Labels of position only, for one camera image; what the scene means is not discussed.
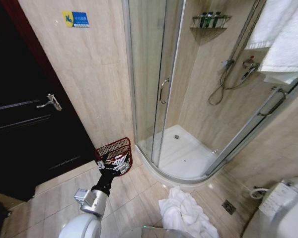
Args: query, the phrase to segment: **sign on wall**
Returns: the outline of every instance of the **sign on wall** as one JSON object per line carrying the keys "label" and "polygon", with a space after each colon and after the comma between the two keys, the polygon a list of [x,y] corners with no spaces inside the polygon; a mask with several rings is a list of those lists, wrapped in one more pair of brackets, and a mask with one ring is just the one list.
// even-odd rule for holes
{"label": "sign on wall", "polygon": [[89,27],[86,12],[62,11],[67,27]]}

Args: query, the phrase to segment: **wall-mounted shelf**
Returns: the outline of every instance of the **wall-mounted shelf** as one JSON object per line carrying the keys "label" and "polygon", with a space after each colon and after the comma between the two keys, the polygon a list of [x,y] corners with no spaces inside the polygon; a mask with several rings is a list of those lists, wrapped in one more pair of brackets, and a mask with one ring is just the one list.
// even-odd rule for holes
{"label": "wall-mounted shelf", "polygon": [[203,29],[223,29],[227,28],[226,23],[231,19],[227,15],[212,15],[212,16],[193,16],[193,23],[190,28],[203,28]]}

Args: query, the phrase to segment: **white cable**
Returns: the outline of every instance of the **white cable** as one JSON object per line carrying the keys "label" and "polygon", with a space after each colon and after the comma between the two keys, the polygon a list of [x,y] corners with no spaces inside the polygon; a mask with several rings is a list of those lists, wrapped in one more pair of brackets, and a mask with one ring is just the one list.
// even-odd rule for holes
{"label": "white cable", "polygon": [[263,196],[264,196],[263,194],[260,194],[260,195],[258,195],[258,196],[254,196],[254,193],[259,192],[259,191],[267,192],[268,190],[269,190],[269,189],[267,189],[267,188],[256,188],[256,189],[251,190],[251,191],[249,192],[249,195],[250,195],[250,197],[253,198],[253,199],[262,199]]}

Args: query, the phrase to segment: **white towel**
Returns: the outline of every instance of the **white towel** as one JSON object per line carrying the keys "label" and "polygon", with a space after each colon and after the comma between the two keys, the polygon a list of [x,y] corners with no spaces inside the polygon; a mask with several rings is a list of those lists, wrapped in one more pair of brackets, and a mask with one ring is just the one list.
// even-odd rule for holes
{"label": "white towel", "polygon": [[298,8],[275,39],[258,70],[298,72]]}
{"label": "white towel", "polygon": [[267,0],[246,49],[272,46],[298,7],[298,0]]}
{"label": "white towel", "polygon": [[181,230],[195,238],[218,238],[217,229],[189,193],[179,187],[169,191],[169,198],[159,200],[163,228]]}
{"label": "white towel", "polygon": [[258,71],[265,82],[298,78],[298,0],[267,0],[246,49],[270,47]]}

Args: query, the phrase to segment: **floor drain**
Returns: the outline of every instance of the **floor drain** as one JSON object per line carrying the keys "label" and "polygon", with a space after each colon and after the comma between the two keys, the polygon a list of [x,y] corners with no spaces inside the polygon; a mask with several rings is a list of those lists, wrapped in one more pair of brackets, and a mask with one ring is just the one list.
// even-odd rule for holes
{"label": "floor drain", "polygon": [[222,204],[222,207],[231,215],[235,212],[236,208],[229,201],[225,200]]}

